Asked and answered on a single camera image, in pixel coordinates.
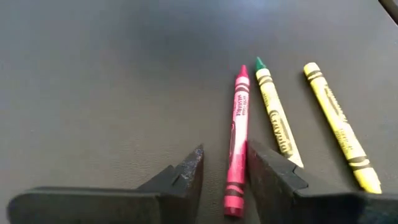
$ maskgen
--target gray table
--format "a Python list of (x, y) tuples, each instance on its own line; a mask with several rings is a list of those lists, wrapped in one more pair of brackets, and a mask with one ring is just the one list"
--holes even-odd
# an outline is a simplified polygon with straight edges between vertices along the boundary
[[(398, 193), (398, 27), (377, 1), (5, 0), (1, 223), (25, 189), (134, 188), (201, 142), (198, 223), (220, 223), (234, 76), (255, 56), (272, 72), (306, 170), (358, 189), (302, 74), (316, 61), (383, 190)], [(277, 149), (251, 75), (249, 138)], [(246, 196), (246, 223), (256, 223)]]

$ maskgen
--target black stripe on wrapper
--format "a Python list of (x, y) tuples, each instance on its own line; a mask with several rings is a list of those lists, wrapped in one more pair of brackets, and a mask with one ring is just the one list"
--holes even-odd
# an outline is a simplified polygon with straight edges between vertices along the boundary
[[(227, 182), (226, 184), (226, 191), (225, 191), (225, 197), (228, 196), (233, 196), (233, 197), (239, 197), (242, 198), (243, 200), (243, 195), (241, 192), (235, 190), (235, 189), (229, 189), (230, 186), (234, 186), (233, 188), (237, 187), (241, 192), (243, 192), (243, 187), (244, 184), (238, 183), (238, 182)], [(225, 207), (224, 208), (224, 214), (231, 216), (231, 217), (238, 217), (241, 218), (243, 217), (243, 209), (242, 208), (235, 208), (235, 207)]]
[(319, 71), (319, 70), (312, 71), (312, 72), (310, 72), (310, 73), (307, 75), (307, 79), (308, 79), (308, 81), (309, 81), (310, 83), (312, 82), (312, 80), (314, 80), (314, 79), (316, 79), (316, 78), (319, 78), (319, 77), (323, 77), (322, 72)]
[(368, 157), (366, 156), (358, 156), (355, 158), (348, 159), (348, 164), (352, 168), (353, 171), (361, 170), (365, 168), (372, 168)]
[(236, 93), (236, 92), (239, 92), (239, 91), (244, 91), (244, 92), (246, 92), (246, 93), (249, 93), (249, 90), (248, 90), (247, 88), (245, 88), (245, 87), (239, 87), (239, 88), (237, 88), (237, 89), (235, 90), (235, 93)]
[(263, 81), (262, 83), (259, 83), (260, 84), (260, 86), (263, 86), (264, 84), (266, 84), (266, 83), (273, 83), (274, 81), (272, 81), (272, 79), (271, 78), (268, 78), (267, 80), (265, 80), (265, 81)]
[(261, 83), (261, 82), (262, 82), (264, 79), (266, 79), (267, 77), (270, 77), (270, 76), (268, 76), (268, 75), (263, 75), (262, 77), (258, 78), (257, 81), (258, 81), (259, 83)]
[(246, 88), (249, 88), (249, 87), (250, 87), (250, 86), (249, 86), (248, 84), (246, 84), (246, 83), (239, 83), (239, 84), (235, 85), (235, 88), (236, 88), (237, 86), (244, 86), (244, 87), (246, 87)]

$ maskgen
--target crayon tip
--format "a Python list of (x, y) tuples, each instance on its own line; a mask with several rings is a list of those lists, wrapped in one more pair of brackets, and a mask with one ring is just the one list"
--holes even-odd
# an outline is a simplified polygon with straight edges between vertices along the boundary
[(224, 208), (224, 214), (229, 217), (233, 217), (233, 218), (242, 218), (243, 217), (243, 209), (242, 208), (226, 207), (226, 208)]
[(241, 72), (239, 72), (238, 77), (249, 77), (248, 76), (248, 70), (247, 70), (245, 65), (242, 65)]
[(256, 59), (256, 71), (263, 69), (263, 68), (267, 68), (266, 65), (264, 65), (264, 63), (261, 61), (260, 57), (257, 57)]

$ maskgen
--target crayon paper wrapper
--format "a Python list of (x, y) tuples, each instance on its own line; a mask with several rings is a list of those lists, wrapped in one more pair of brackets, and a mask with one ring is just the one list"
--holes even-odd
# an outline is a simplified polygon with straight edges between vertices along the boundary
[(366, 156), (325, 78), (319, 77), (312, 80), (311, 86), (346, 158)]
[(248, 133), (249, 93), (235, 93), (231, 145), (229, 152), (228, 181), (244, 182), (246, 142)]
[[(256, 75), (257, 77), (267, 76), (269, 80), (272, 80), (270, 73), (266, 68), (257, 71)], [(299, 150), (294, 141), (292, 130), (287, 122), (287, 118), (280, 103), (274, 83), (265, 82), (260, 86), (260, 89), (281, 153), (288, 160), (294, 162), (300, 167), (303, 167)]]

